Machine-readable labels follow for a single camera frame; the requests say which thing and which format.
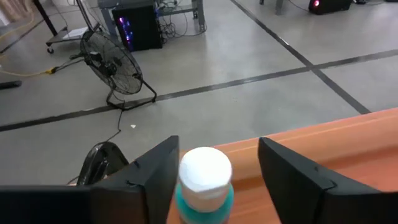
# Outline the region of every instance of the black fan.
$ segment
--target black fan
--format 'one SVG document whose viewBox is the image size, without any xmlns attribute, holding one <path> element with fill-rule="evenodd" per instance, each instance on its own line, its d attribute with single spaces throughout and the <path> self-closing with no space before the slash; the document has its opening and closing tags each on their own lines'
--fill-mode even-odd
<svg viewBox="0 0 398 224">
<path fill-rule="evenodd" d="M 122 45 L 115 44 L 110 37 L 101 31 L 88 31 L 84 33 L 80 41 L 80 56 L 84 57 L 85 62 L 104 81 L 111 91 L 106 97 L 106 103 L 121 110 L 131 110 L 144 104 L 155 102 L 157 93 L 142 78 L 142 72 L 136 60 Z M 143 102 L 126 106 L 124 103 L 114 104 L 110 102 L 114 91 L 124 95 L 138 93 L 144 84 L 154 97 Z"/>
</svg>

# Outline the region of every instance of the fan base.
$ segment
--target fan base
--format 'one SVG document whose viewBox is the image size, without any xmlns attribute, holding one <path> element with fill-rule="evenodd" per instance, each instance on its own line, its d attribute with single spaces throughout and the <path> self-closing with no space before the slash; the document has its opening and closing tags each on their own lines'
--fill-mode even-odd
<svg viewBox="0 0 398 224">
<path fill-rule="evenodd" d="M 127 103 L 112 103 L 111 97 L 113 95 L 114 89 L 111 89 L 111 91 L 108 93 L 108 96 L 106 97 L 106 104 L 108 104 L 109 106 L 112 106 L 113 108 L 116 109 L 120 109 L 123 111 L 127 111 L 127 110 L 131 110 L 134 108 L 137 108 L 139 106 L 148 104 L 148 103 L 155 103 L 156 102 L 156 98 L 157 98 L 157 93 L 156 91 L 150 87 L 150 85 L 148 85 L 148 83 L 146 83 L 144 80 L 141 80 L 141 82 L 151 91 L 154 93 L 154 97 L 147 100 L 147 99 L 143 99 L 143 100 L 135 100 L 135 101 L 131 101 L 131 102 L 127 102 Z"/>
</svg>

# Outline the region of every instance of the bottle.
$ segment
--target bottle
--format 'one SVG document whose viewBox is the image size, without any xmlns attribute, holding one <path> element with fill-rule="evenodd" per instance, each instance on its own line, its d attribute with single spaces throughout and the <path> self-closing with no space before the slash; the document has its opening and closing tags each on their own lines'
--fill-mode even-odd
<svg viewBox="0 0 398 224">
<path fill-rule="evenodd" d="M 188 151 L 178 170 L 175 201 L 182 223 L 223 224 L 233 206 L 232 165 L 212 147 Z"/>
</svg>

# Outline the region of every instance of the black stripe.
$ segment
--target black stripe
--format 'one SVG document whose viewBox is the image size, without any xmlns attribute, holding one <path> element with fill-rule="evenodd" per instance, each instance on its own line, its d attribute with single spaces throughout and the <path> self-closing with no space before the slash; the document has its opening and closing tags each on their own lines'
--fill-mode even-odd
<svg viewBox="0 0 398 224">
<path fill-rule="evenodd" d="M 355 100 L 355 98 L 353 98 L 350 94 L 348 94 L 344 89 L 342 89 L 342 87 L 337 85 L 337 83 L 335 83 L 332 79 L 330 79 L 321 70 L 312 69 L 312 72 L 360 114 L 368 114 L 371 112 L 366 107 L 364 107 L 360 102 Z"/>
<path fill-rule="evenodd" d="M 162 100 L 168 100 L 168 99 L 172 99 L 172 98 L 178 98 L 181 96 L 188 96 L 188 95 L 197 94 L 197 93 L 205 93 L 208 91 L 219 90 L 219 89 L 228 88 L 231 86 L 238 86 L 238 85 L 242 85 L 242 84 L 268 80 L 271 78 L 284 77 L 287 75 L 293 75 L 293 74 L 298 74 L 298 73 L 307 72 L 307 71 L 309 71 L 308 68 L 302 67 L 302 68 L 295 68 L 295 69 L 291 69 L 291 70 L 287 70 L 287 71 L 283 71 L 283 72 L 274 72 L 274 73 L 270 73 L 270 74 L 266 74 L 266 75 L 259 75 L 256 77 L 243 78 L 240 80 L 234 80 L 234 81 L 230 81 L 230 82 L 226 82 L 226 83 L 208 85 L 208 86 L 203 86 L 203 87 L 194 88 L 194 89 L 190 89 L 190 90 L 179 91 L 176 93 L 164 94 L 164 95 L 158 96 L 156 100 L 162 101 Z M 132 105 L 138 104 L 142 101 L 147 101 L 148 99 L 149 98 L 128 101 L 128 102 L 126 102 L 125 106 L 132 106 Z M 47 124 L 47 123 L 62 121 L 65 119 L 70 119 L 70 118 L 78 118 L 81 116 L 87 116 L 87 115 L 107 112 L 107 111 L 111 111 L 111 110 L 116 110 L 116 109 L 111 106 L 101 106 L 99 108 L 94 108 L 92 110 L 82 110 L 82 111 L 77 111 L 77 112 L 72 112 L 72 113 L 61 114 L 58 116 L 51 116 L 48 118 L 35 119 L 35 120 L 31 120 L 31 121 L 24 121 L 24 122 L 14 123 L 14 124 L 6 124 L 3 126 L 0 126 L 0 132 L 15 130 L 15 129 L 19 129 L 19 128 L 26 128 L 26 127 L 40 125 L 40 124 Z"/>
<path fill-rule="evenodd" d="M 18 43 L 18 41 L 20 41 L 22 38 L 24 38 L 26 35 L 28 35 L 32 30 L 34 30 L 36 27 L 38 27 L 42 22 L 43 22 L 43 20 L 38 22 L 36 25 L 32 26 L 29 30 L 27 30 L 25 33 L 23 33 L 21 36 L 19 36 L 16 40 L 14 40 L 9 45 L 7 45 L 7 47 L 5 47 L 4 49 L 2 49 L 0 51 L 0 54 L 3 54 L 6 50 L 10 49 L 14 44 Z"/>
<path fill-rule="evenodd" d="M 256 24 L 258 24 L 264 31 L 266 31 L 271 37 L 273 37 L 278 43 L 280 43 L 286 50 L 288 50 L 294 57 L 299 59 L 311 72 L 313 72 L 318 78 L 320 78 L 328 87 L 330 87 L 335 93 L 337 93 L 343 100 L 350 104 L 356 111 L 361 114 L 370 113 L 370 111 L 365 108 L 360 102 L 355 100 L 350 94 L 348 94 L 342 87 L 337 85 L 333 80 L 327 77 L 321 70 L 314 67 L 308 59 L 306 59 L 302 54 L 290 46 L 284 39 L 279 37 L 274 31 L 270 30 L 264 23 L 262 23 L 252 12 L 247 10 L 242 6 L 237 0 L 230 0 L 235 4 L 240 10 L 242 10 L 247 16 L 250 17 Z"/>
<path fill-rule="evenodd" d="M 322 63 L 319 65 L 314 65 L 314 67 L 319 68 L 319 69 L 324 69 L 324 68 L 329 68 L 329 67 L 334 67 L 334 66 L 346 65 L 346 64 L 350 64 L 350 63 L 367 62 L 370 60 L 388 58 L 388 57 L 393 57 L 393 56 L 397 56 L 397 55 L 398 55 L 398 50 L 388 50 L 385 52 L 368 54 L 368 55 L 363 55 L 363 56 L 359 56 L 359 57 L 352 57 L 352 58 L 347 58 L 347 59 L 343 59 L 343 60 L 338 60 L 335 62 Z"/>
<path fill-rule="evenodd" d="M 280 43 L 282 46 L 285 47 L 286 50 L 288 50 L 294 57 L 299 59 L 305 66 L 307 67 L 312 67 L 312 63 L 307 60 L 302 54 L 300 54 L 298 51 L 296 51 L 292 46 L 290 46 L 284 39 L 279 37 L 274 31 L 272 31 L 270 28 L 268 28 L 264 23 L 262 23 L 257 17 L 251 13 L 249 10 L 247 10 L 244 6 L 242 6 L 240 3 L 238 3 L 236 0 L 231 0 L 235 6 L 237 6 L 240 10 L 242 10 L 247 16 L 250 17 L 257 25 L 259 25 L 263 30 L 265 30 L 271 37 L 273 37 L 278 43 Z"/>
</svg>

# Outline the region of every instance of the wooden desk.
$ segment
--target wooden desk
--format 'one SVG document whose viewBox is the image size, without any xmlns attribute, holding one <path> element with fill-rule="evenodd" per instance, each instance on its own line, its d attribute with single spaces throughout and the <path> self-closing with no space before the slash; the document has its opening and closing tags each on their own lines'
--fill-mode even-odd
<svg viewBox="0 0 398 224">
<path fill-rule="evenodd" d="M 383 191 L 398 190 L 398 109 L 267 137 L 330 169 Z M 257 159 L 258 139 L 215 146 L 233 165 L 232 223 L 279 223 Z M 174 201 L 167 223 L 180 223 Z"/>
</svg>

